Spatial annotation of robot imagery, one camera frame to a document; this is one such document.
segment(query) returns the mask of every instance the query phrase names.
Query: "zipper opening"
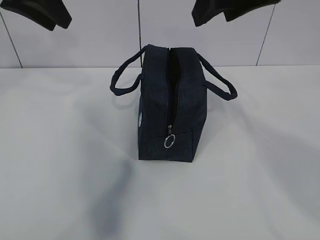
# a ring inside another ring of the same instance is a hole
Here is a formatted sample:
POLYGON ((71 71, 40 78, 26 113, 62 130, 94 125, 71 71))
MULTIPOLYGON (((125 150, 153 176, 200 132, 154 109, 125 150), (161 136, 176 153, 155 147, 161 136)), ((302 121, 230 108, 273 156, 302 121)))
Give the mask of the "zipper opening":
POLYGON ((177 52, 174 48, 167 50, 167 69, 166 81, 168 83, 169 101, 168 101, 168 118, 167 127, 168 134, 172 134, 177 109, 178 109, 178 90, 181 79, 181 68, 177 52))

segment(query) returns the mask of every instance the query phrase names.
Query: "bag logo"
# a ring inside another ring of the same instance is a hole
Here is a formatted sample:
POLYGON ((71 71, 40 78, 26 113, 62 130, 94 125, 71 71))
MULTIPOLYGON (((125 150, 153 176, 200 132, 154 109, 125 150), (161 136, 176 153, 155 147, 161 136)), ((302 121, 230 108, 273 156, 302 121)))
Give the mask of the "bag logo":
POLYGON ((139 128, 141 127, 141 124, 142 124, 142 112, 140 112, 140 115, 139 115, 139 121, 138 121, 139 128))

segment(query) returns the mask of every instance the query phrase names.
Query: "zipper pull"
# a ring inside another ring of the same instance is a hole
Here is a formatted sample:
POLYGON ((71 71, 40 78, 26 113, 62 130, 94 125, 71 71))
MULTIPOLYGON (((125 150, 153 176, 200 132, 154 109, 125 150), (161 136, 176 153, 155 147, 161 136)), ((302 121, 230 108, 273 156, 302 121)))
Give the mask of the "zipper pull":
POLYGON ((169 136, 172 134, 172 125, 168 126, 168 133, 169 133, 169 136))
POLYGON ((173 146, 173 144, 175 143, 175 141, 176 141, 176 136, 174 135, 174 134, 172 134, 172 125, 169 125, 168 126, 168 136, 166 137, 166 139, 164 140, 164 147, 166 148, 166 149, 169 149, 169 148, 171 148, 172 146, 173 146), (169 138, 172 138, 172 141, 171 141, 171 143, 170 143, 170 145, 168 146, 167 145, 167 142, 168 142, 168 140, 169 140, 169 138))

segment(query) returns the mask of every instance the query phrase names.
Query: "white tile wall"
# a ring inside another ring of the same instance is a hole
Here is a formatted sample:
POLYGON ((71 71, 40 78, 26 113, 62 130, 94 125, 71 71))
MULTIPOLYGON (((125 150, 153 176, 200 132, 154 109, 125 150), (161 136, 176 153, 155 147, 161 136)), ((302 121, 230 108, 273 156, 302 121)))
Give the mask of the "white tile wall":
POLYGON ((0 68, 20 68, 14 47, 0 17, 0 68))
POLYGON ((2 11, 23 67, 115 67, 139 51, 136 0, 63 2, 73 18, 67 30, 2 11))
POLYGON ((215 66, 256 65, 273 6, 232 22, 220 14, 196 28, 194 4, 195 0, 140 0, 142 43, 194 47, 215 66))
POLYGON ((258 64, 319 65, 319 10, 319 0, 282 0, 275 7, 258 64))

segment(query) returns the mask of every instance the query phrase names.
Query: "fabric bag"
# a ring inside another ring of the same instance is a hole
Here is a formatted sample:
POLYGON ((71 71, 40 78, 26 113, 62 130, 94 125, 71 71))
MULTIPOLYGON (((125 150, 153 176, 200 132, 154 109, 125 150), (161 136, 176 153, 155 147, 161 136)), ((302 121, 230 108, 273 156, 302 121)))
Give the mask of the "fabric bag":
POLYGON ((110 90, 121 96, 141 82, 138 113, 140 160, 191 163, 207 118, 207 89, 224 100, 235 99, 234 86, 193 48, 147 45, 115 71, 110 90), (129 88, 116 88, 125 68, 144 54, 142 72, 129 88), (230 93, 206 81, 202 65, 227 85, 230 93))

